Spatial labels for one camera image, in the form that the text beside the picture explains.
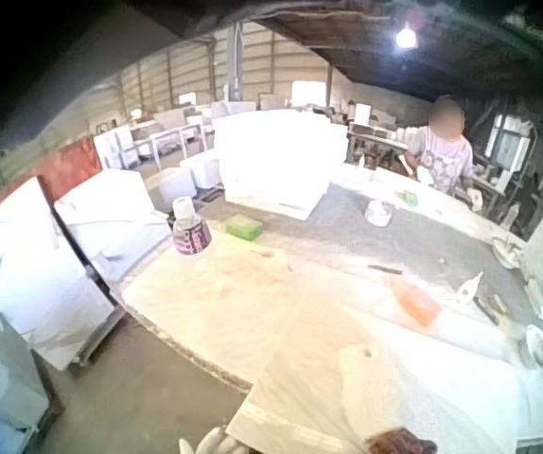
small bowl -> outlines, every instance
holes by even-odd
[[[526,335],[517,349],[526,369],[543,369],[543,331],[533,324],[526,326]]]
[[[371,201],[364,217],[376,227],[385,227],[392,218],[393,207],[386,201]]]
[[[519,251],[500,238],[492,238],[492,253],[507,270],[519,268]]]

pink t-shirt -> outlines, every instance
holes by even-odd
[[[461,178],[473,176],[473,151],[469,141],[462,136],[448,142],[426,126],[412,138],[408,151],[429,171],[433,187],[438,191],[452,194]]]

ceiling light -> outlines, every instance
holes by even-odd
[[[409,29],[408,23],[395,35],[395,41],[403,49],[412,49],[416,46],[416,34]]]
[[[143,115],[143,111],[141,109],[135,109],[134,111],[131,111],[131,116],[135,120],[138,120],[139,118],[141,118],[141,115]]]

corrugated metal wall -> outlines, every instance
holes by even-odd
[[[308,49],[254,23],[244,24],[243,33],[245,100],[257,101],[258,95],[264,93],[290,99],[295,80],[325,82],[326,61]],[[227,30],[215,33],[215,40],[211,38],[165,48],[145,57],[76,99],[37,139],[1,152],[0,188],[24,173],[48,151],[87,133],[96,133],[98,124],[112,119],[119,125],[125,123],[133,109],[167,110],[178,103],[180,95],[191,92],[196,93],[198,104],[223,99]],[[370,104],[406,124],[427,121],[428,102],[377,87],[353,84],[335,71],[331,104],[338,108],[341,99]]]

gloved hand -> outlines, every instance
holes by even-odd
[[[473,201],[473,207],[471,209],[473,211],[480,211],[483,205],[482,192],[478,189],[470,187],[469,189],[467,189],[467,196],[469,196],[471,198],[471,201]]]
[[[431,176],[429,171],[423,166],[419,166],[416,168],[416,178],[419,182],[421,182],[422,184],[426,184],[427,186],[431,186],[434,183],[433,177]]]
[[[179,439],[180,454],[248,454],[249,451],[247,446],[225,433],[223,428],[213,428],[204,435],[195,451],[189,442]]]

